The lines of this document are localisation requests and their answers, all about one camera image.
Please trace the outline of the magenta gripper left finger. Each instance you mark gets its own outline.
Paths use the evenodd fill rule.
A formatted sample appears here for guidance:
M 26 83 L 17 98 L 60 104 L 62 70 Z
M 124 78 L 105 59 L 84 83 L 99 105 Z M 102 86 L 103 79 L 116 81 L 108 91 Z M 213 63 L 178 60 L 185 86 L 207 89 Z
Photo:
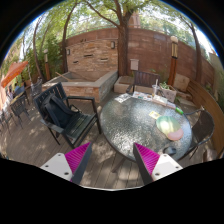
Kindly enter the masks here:
M 88 142 L 66 154 L 55 154 L 41 169 L 79 185 L 91 153 L 92 143 Z

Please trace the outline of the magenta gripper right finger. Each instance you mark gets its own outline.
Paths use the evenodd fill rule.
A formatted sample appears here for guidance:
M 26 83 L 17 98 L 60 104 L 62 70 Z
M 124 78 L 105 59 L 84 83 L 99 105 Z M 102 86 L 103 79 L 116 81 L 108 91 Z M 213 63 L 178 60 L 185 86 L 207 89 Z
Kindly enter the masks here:
M 133 154 L 145 185 L 182 169 L 168 154 L 158 154 L 138 143 L 133 144 Z

